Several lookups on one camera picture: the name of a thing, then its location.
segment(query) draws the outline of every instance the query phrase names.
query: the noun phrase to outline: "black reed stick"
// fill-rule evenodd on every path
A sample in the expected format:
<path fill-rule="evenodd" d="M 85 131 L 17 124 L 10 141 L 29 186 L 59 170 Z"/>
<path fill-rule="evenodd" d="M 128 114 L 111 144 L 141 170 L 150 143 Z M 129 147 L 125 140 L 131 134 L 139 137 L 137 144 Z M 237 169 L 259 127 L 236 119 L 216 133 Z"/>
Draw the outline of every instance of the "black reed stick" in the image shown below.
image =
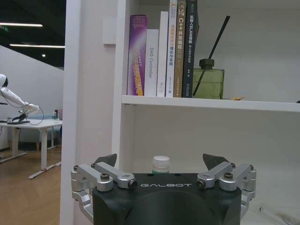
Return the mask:
<path fill-rule="evenodd" d="M 210 52 L 210 56 L 208 57 L 209 59 L 211 59 L 213 53 L 215 52 L 215 49 L 216 49 L 216 47 L 217 47 L 217 45 L 218 45 L 218 43 L 219 43 L 220 38 L 222 37 L 222 34 L 223 34 L 224 30 L 225 30 L 225 27 L 226 27 L 227 24 L 228 24 L 229 19 L 230 19 L 230 16 L 227 15 L 226 18 L 225 18 L 225 20 L 224 20 L 224 23 L 223 23 L 223 25 L 222 25 L 222 27 L 221 27 L 221 30 L 220 30 L 220 32 L 219 32 L 219 35 L 217 36 L 217 39 L 216 39 L 216 41 L 215 41 L 215 44 L 214 44 L 214 46 L 213 46 L 213 48 L 212 48 L 212 50 L 211 50 L 211 52 Z M 200 78 L 199 78 L 199 80 L 198 80 L 197 86 L 196 86 L 195 91 L 194 91 L 194 93 L 193 93 L 194 96 L 196 95 L 196 93 L 197 93 L 197 91 L 198 91 L 198 88 L 199 88 L 199 85 L 200 85 L 200 83 L 201 83 L 201 80 L 202 80 L 202 78 L 203 78 L 204 73 L 205 73 L 205 69 L 202 71 L 202 73 L 201 73 L 201 75 L 200 75 Z"/>

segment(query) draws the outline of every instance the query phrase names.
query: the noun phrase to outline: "shelf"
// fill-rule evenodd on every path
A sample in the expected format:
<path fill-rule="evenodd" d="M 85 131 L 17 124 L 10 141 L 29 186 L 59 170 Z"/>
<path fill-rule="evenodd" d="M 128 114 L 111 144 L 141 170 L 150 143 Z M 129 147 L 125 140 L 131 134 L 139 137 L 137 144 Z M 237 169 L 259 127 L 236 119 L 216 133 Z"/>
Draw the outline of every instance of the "shelf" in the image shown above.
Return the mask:
<path fill-rule="evenodd" d="M 169 3 L 169 0 L 140 0 L 141 5 L 149 6 L 168 6 Z M 300 2 L 298 0 L 198 0 L 198 5 L 214 8 L 300 9 Z"/>
<path fill-rule="evenodd" d="M 217 99 L 195 99 L 177 97 L 122 96 L 123 104 L 163 105 L 194 108 L 242 109 L 277 112 L 299 112 L 300 104 L 282 102 L 231 101 Z"/>

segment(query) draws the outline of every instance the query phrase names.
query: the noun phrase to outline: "reed diffuser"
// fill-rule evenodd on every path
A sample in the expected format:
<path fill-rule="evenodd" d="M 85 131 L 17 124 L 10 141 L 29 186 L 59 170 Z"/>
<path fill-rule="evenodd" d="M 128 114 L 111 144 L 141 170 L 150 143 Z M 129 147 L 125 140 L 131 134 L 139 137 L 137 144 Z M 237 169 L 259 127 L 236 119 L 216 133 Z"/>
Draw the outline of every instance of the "reed diffuser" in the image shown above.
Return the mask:
<path fill-rule="evenodd" d="M 200 60 L 199 66 L 201 69 L 194 68 L 193 98 L 223 99 L 224 70 L 213 69 L 215 61 L 212 59 L 212 55 L 215 52 L 229 19 L 230 16 L 226 16 L 208 59 Z"/>

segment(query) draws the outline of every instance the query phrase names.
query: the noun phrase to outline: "bottle cap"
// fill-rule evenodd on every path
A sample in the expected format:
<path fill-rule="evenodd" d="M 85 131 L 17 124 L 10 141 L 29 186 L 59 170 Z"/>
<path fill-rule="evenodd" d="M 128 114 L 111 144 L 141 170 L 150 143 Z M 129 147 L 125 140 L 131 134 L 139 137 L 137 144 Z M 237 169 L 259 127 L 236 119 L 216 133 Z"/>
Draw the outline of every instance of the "bottle cap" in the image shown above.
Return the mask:
<path fill-rule="evenodd" d="M 215 66 L 215 61 L 213 59 L 203 59 L 199 61 L 199 66 L 201 69 L 212 69 Z"/>
<path fill-rule="evenodd" d="M 170 158 L 168 156 L 155 156 L 153 157 L 153 165 L 156 167 L 169 167 Z"/>

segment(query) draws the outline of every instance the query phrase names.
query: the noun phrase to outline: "desk leg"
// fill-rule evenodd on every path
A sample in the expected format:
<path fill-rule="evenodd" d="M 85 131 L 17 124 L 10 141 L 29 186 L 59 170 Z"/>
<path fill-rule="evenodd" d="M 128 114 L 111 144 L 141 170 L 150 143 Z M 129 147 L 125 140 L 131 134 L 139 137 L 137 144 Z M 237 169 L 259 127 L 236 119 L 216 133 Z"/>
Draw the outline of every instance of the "desk leg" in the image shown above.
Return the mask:
<path fill-rule="evenodd" d="M 18 128 L 15 128 L 13 127 L 12 128 L 12 157 L 8 157 L 8 158 L 5 158 L 3 160 L 0 160 L 0 163 L 4 163 L 8 160 L 11 160 L 13 158 L 17 158 L 19 156 L 23 156 L 23 155 L 26 155 L 27 153 L 26 152 L 22 152 L 19 154 L 19 133 L 20 133 L 20 129 Z"/>
<path fill-rule="evenodd" d="M 40 135 L 42 139 L 42 149 L 41 149 L 41 171 L 31 175 L 29 179 L 33 179 L 36 176 L 46 172 L 47 170 L 50 170 L 51 168 L 55 167 L 55 165 L 50 165 L 47 167 L 47 129 L 41 129 Z"/>
<path fill-rule="evenodd" d="M 57 147 L 57 145 L 54 145 L 54 127 L 52 127 L 52 130 L 51 130 L 51 147 L 49 147 L 48 150 L 54 149 L 56 147 Z"/>

